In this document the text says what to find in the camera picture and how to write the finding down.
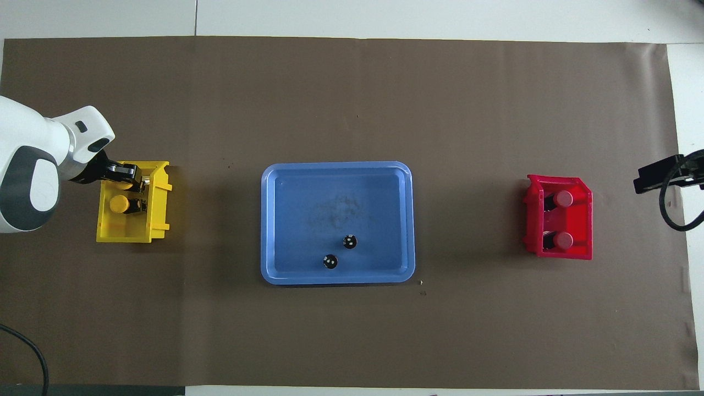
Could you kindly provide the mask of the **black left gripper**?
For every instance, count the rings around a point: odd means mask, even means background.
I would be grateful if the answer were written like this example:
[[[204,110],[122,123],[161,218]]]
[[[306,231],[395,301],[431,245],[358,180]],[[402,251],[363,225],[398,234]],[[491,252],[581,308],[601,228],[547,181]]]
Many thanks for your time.
[[[138,166],[131,163],[120,163],[111,160],[105,151],[99,151],[85,164],[85,168],[75,177],[70,178],[70,182],[78,184],[90,184],[98,180],[108,180],[118,182],[118,177],[125,177],[125,191],[143,191],[144,179],[138,174]]]

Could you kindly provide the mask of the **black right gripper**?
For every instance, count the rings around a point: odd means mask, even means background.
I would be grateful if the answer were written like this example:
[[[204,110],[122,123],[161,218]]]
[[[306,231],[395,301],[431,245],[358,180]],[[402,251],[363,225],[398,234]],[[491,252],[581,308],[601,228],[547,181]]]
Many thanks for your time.
[[[674,176],[667,183],[664,183],[666,175],[679,161],[681,162],[680,171],[684,179]],[[634,189],[637,195],[672,185],[679,185],[680,188],[697,186],[700,190],[703,190],[703,150],[696,150],[686,156],[668,156],[641,167],[638,170],[638,178],[634,180]]]

